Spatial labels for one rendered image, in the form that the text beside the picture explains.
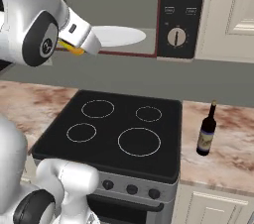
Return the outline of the yellow orange food item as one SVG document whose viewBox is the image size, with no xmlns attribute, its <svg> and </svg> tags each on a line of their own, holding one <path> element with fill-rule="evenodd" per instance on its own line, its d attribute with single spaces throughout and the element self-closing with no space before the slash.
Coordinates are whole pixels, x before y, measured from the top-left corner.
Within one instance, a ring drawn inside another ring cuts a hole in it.
<svg viewBox="0 0 254 224">
<path fill-rule="evenodd" d="M 71 52 L 75 56 L 81 56 L 85 53 L 85 50 L 83 50 L 81 48 L 76 48 L 61 39 L 58 39 L 58 44 L 61 45 L 62 47 L 64 47 L 65 49 L 67 49 L 69 52 Z"/>
</svg>

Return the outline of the dark wine bottle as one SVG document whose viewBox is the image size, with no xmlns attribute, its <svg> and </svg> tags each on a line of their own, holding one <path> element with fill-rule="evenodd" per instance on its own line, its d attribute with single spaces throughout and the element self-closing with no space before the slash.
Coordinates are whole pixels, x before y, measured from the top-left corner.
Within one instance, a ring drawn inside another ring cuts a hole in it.
<svg viewBox="0 0 254 224">
<path fill-rule="evenodd" d="M 216 101 L 213 100 L 209 108 L 208 116 L 204 118 L 201 123 L 196 144 L 196 152 L 201 156 L 207 156 L 210 151 L 211 142 L 216 128 L 216 121 L 214 119 L 215 108 Z"/>
</svg>

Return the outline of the silver oven front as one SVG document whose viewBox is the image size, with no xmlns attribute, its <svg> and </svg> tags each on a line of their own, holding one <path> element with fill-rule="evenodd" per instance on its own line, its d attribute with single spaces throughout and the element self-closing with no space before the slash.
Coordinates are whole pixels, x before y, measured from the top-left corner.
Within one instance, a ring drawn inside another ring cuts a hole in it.
<svg viewBox="0 0 254 224">
<path fill-rule="evenodd" d="M 84 161 L 84 163 L 99 170 L 99 185 L 92 194 L 150 206 L 164 203 L 162 211 L 150 212 L 87 199 L 89 206 L 102 222 L 108 224 L 171 224 L 180 172 L 179 158 L 127 156 L 126 158 L 114 158 L 111 164 L 107 163 L 107 159 L 103 159 L 101 164 L 94 164 L 91 161 Z M 102 186 L 102 182 L 106 179 L 114 183 L 110 190 Z M 136 185 L 138 192 L 134 195 L 129 194 L 126 191 L 128 184 Z M 152 188 L 161 192 L 158 199 L 152 199 L 149 196 L 148 192 Z"/>
</svg>

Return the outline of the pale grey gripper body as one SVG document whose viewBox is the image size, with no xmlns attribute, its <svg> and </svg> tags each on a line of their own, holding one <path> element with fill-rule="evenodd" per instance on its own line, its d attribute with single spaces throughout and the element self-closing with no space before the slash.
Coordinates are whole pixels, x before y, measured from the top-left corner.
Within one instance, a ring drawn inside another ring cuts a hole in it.
<svg viewBox="0 0 254 224">
<path fill-rule="evenodd" d="M 96 56 L 101 49 L 101 42 L 92 30 L 89 31 L 81 48 L 88 54 Z"/>
</svg>

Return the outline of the cream wall cupboard door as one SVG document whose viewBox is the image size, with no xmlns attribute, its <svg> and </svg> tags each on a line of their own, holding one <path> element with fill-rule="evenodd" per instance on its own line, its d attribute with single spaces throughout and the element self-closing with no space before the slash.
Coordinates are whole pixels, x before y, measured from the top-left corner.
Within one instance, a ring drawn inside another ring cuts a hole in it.
<svg viewBox="0 0 254 224">
<path fill-rule="evenodd" d="M 203 0 L 195 57 L 254 63 L 254 0 Z"/>
</svg>

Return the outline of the pale round microwave dial knob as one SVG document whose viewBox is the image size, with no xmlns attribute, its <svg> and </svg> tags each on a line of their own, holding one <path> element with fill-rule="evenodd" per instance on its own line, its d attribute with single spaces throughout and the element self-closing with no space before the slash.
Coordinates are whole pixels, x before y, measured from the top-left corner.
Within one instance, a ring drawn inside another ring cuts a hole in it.
<svg viewBox="0 0 254 224">
<path fill-rule="evenodd" d="M 186 41 L 186 32 L 181 28 L 172 28 L 168 33 L 168 42 L 173 47 L 179 47 Z"/>
</svg>

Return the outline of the black glass hob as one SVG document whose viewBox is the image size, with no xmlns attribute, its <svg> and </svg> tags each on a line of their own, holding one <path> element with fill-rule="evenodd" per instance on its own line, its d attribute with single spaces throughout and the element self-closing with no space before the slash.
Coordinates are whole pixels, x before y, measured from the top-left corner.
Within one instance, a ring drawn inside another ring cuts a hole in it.
<svg viewBox="0 0 254 224">
<path fill-rule="evenodd" d="M 32 154 L 173 183 L 180 171 L 181 128 L 178 100 L 79 90 Z"/>
</svg>

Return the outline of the white round microwave turntable plate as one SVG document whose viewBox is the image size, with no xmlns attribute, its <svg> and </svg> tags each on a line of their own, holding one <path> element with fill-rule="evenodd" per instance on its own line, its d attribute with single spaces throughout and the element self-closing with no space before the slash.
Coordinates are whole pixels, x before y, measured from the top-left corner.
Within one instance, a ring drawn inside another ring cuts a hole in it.
<svg viewBox="0 0 254 224">
<path fill-rule="evenodd" d="M 128 27 L 93 26 L 92 31 L 105 48 L 133 45 L 146 39 L 143 31 Z"/>
</svg>

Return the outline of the cream base cupboard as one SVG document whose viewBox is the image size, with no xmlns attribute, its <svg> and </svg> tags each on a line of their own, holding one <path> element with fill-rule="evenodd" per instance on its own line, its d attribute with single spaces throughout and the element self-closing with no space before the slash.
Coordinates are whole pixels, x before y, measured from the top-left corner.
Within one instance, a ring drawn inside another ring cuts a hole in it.
<svg viewBox="0 0 254 224">
<path fill-rule="evenodd" d="M 34 162 L 33 157 L 28 155 L 21 180 L 28 183 L 33 183 L 36 177 L 36 169 L 37 166 Z"/>
<path fill-rule="evenodd" d="M 172 224 L 254 224 L 254 197 L 180 183 Z"/>
</svg>

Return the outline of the black oven knob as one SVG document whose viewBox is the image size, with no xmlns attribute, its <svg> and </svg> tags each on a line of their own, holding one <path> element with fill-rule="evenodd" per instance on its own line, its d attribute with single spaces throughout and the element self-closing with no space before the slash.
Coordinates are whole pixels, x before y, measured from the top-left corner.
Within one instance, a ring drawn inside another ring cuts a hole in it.
<svg viewBox="0 0 254 224">
<path fill-rule="evenodd" d="M 149 190 L 148 194 L 152 199 L 158 199 L 161 195 L 161 192 L 158 189 L 152 188 Z"/>
<path fill-rule="evenodd" d="M 106 180 L 104 180 L 104 181 L 102 182 L 102 186 L 103 186 L 106 190 L 110 190 L 110 189 L 113 188 L 114 183 L 113 183 L 111 180 L 106 179 Z"/>
<path fill-rule="evenodd" d="M 138 192 L 138 187 L 134 184 L 128 184 L 126 187 L 126 191 L 131 194 L 134 195 Z"/>
</svg>

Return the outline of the black microwave oven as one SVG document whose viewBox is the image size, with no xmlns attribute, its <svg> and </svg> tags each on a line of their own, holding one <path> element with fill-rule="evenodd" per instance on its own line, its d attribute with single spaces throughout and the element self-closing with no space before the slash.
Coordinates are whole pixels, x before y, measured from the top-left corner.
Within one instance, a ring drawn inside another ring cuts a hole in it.
<svg viewBox="0 0 254 224">
<path fill-rule="evenodd" d="M 159 58 L 194 57 L 203 0 L 65 0 L 82 19 L 93 26 L 121 26 L 143 31 L 140 43 L 102 48 L 106 55 Z M 172 28 L 186 32 L 179 47 L 168 42 Z"/>
</svg>

